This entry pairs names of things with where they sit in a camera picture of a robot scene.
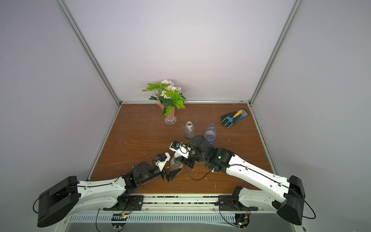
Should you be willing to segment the green label clear bottle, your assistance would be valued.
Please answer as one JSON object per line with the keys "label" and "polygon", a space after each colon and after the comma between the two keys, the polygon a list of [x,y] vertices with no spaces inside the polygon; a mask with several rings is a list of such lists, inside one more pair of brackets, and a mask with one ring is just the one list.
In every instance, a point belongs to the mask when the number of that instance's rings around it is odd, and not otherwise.
{"label": "green label clear bottle", "polygon": [[183,164],[180,161],[177,161],[175,157],[172,157],[172,159],[170,160],[170,171],[174,171],[174,170],[182,169],[182,168],[183,168]]}

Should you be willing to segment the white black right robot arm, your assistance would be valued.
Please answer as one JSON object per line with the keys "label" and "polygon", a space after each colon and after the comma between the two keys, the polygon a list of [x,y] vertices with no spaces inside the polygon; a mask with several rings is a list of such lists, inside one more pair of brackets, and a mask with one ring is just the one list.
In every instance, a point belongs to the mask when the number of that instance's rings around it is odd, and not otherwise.
{"label": "white black right robot arm", "polygon": [[269,173],[225,148],[215,148],[202,135],[191,138],[188,145],[173,141],[170,150],[176,160],[189,168],[196,162],[214,172],[221,172],[239,178],[259,188],[272,197],[271,205],[277,214],[287,222],[301,226],[305,204],[302,180]]}

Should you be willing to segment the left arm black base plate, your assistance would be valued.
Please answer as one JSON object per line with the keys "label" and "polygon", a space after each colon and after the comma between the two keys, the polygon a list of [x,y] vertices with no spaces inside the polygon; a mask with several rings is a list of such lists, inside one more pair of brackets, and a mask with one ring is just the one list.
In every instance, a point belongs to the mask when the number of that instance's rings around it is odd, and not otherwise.
{"label": "left arm black base plate", "polygon": [[103,208],[103,211],[141,211],[143,203],[143,195],[124,195],[113,207]]}

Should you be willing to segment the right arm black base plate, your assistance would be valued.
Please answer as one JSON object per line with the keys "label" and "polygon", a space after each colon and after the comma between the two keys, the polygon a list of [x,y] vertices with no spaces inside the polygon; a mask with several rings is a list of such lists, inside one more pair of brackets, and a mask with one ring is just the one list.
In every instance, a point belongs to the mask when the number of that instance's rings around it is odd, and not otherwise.
{"label": "right arm black base plate", "polygon": [[246,207],[239,200],[231,195],[219,195],[218,201],[214,203],[220,211],[258,211],[258,207]]}

